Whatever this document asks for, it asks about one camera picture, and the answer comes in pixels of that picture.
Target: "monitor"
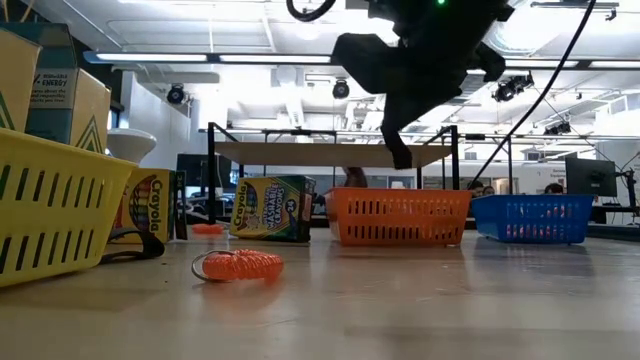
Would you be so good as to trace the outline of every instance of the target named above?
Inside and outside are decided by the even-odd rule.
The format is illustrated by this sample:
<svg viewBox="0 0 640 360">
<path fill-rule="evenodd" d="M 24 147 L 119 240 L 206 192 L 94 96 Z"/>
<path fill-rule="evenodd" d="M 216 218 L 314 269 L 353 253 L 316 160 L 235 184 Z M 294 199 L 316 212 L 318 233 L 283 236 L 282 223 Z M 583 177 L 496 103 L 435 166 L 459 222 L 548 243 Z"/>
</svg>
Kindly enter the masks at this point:
<svg viewBox="0 0 640 360">
<path fill-rule="evenodd" d="M 220 155 L 216 155 L 215 158 L 219 170 L 219 174 L 216 174 L 216 187 L 235 189 L 235 184 L 231 181 L 231 160 Z M 209 186 L 209 167 L 207 164 L 207 155 L 178 154 L 176 169 L 187 173 L 186 186 L 207 187 Z"/>
<path fill-rule="evenodd" d="M 565 166 L 567 194 L 618 196 L 614 162 L 568 158 Z"/>
</svg>

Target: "box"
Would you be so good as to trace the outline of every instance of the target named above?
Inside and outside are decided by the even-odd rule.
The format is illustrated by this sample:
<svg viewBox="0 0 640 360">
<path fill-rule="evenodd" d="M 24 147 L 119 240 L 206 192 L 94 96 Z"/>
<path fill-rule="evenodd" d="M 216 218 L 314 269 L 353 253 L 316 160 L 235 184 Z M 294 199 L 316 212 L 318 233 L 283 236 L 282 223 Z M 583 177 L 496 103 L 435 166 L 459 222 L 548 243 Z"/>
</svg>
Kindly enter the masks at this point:
<svg viewBox="0 0 640 360">
<path fill-rule="evenodd" d="M 5 23 L 0 27 L 42 46 L 25 132 L 104 154 L 111 91 L 78 68 L 67 25 Z"/>
<path fill-rule="evenodd" d="M 175 172 L 167 169 L 134 169 L 116 214 L 114 229 L 137 228 L 153 233 L 166 243 L 173 236 Z M 136 234 L 112 241 L 139 244 Z"/>
<path fill-rule="evenodd" d="M 241 178 L 231 235 L 246 239 L 309 241 L 315 180 L 306 176 Z"/>
<path fill-rule="evenodd" d="M 0 29 L 0 128 L 24 132 L 40 49 Z"/>
</svg>

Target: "desk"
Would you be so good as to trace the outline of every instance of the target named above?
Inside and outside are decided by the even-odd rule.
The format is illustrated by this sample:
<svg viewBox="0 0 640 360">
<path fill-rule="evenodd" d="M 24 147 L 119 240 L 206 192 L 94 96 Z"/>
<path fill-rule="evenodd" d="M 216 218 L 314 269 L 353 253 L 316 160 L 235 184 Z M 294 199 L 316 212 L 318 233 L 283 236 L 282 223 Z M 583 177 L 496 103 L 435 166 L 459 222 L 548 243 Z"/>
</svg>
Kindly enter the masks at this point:
<svg viewBox="0 0 640 360">
<path fill-rule="evenodd" d="M 0 290 L 2 358 L 65 360 L 616 360 L 640 353 L 640 247 L 343 248 L 189 240 L 159 259 Z M 202 283 L 191 259 L 284 258 L 274 287 Z"/>
<path fill-rule="evenodd" d="M 630 206 L 594 206 L 591 210 L 590 221 L 596 224 L 606 224 L 608 213 L 637 213 L 637 207 Z"/>
</svg>

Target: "metal frame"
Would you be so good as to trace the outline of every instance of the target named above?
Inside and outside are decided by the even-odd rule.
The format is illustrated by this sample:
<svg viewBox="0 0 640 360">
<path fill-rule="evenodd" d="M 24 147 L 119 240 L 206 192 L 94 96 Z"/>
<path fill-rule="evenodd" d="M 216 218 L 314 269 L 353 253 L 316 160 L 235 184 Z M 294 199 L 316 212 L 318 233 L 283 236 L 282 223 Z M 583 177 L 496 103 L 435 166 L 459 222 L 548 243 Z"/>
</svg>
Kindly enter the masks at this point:
<svg viewBox="0 0 640 360">
<path fill-rule="evenodd" d="M 212 176 L 215 174 L 215 154 L 216 154 L 216 139 L 215 139 L 215 131 L 219 130 L 224 136 L 226 136 L 229 140 L 233 142 L 239 142 L 237 138 L 235 138 L 232 134 L 230 134 L 227 130 L 223 129 L 220 125 L 209 122 L 207 124 L 207 167 L 209 171 L 209 195 L 208 195 L 208 210 L 209 210 L 209 224 L 216 223 L 215 216 L 215 189 L 216 189 L 216 177 Z M 303 129 L 293 129 L 293 130 L 262 130 L 264 134 L 265 142 L 268 142 L 269 135 L 272 134 L 287 134 L 292 136 L 311 136 L 311 135 L 329 135 L 333 136 L 334 143 L 338 142 L 337 131 L 331 130 L 303 130 Z M 426 146 L 438 138 L 442 138 L 442 144 L 444 144 L 445 135 L 450 134 L 451 137 L 451 158 L 452 158 L 452 177 L 453 177 L 453 190 L 460 190 L 460 159 L 458 158 L 458 127 L 455 125 L 447 126 L 442 128 L 436 135 L 434 135 L 431 139 L 427 140 L 423 143 L 423 146 Z M 442 167 L 442 177 L 445 178 L 445 167 L 444 167 L 444 159 L 443 167 Z M 422 167 L 416 168 L 416 188 L 422 189 Z M 238 164 L 238 176 L 244 177 L 244 164 Z M 335 166 L 333 167 L 333 185 L 335 186 L 336 182 L 336 171 Z"/>
</svg>

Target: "person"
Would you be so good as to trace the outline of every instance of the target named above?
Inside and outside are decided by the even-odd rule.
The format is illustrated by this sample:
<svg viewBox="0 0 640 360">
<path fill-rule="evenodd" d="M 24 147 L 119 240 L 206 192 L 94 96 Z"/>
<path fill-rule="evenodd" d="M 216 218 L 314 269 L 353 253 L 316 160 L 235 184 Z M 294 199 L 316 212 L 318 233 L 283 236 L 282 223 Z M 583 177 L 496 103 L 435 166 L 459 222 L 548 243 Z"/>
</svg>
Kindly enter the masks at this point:
<svg viewBox="0 0 640 360">
<path fill-rule="evenodd" d="M 347 175 L 344 187 L 367 187 L 367 177 L 364 175 L 362 168 L 350 167 L 342 168 L 342 170 Z"/>
<path fill-rule="evenodd" d="M 564 187 L 558 183 L 551 183 L 544 188 L 545 194 L 562 195 L 564 194 Z"/>
<path fill-rule="evenodd" d="M 471 182 L 469 184 L 468 189 L 471 190 L 471 197 L 473 199 L 482 197 L 482 192 L 484 191 L 484 185 L 478 180 Z"/>
<path fill-rule="evenodd" d="M 482 196 L 489 196 L 489 195 L 495 195 L 495 194 L 496 194 L 496 189 L 494 189 L 493 186 L 491 185 L 485 187 L 484 190 L 482 190 Z"/>
</svg>

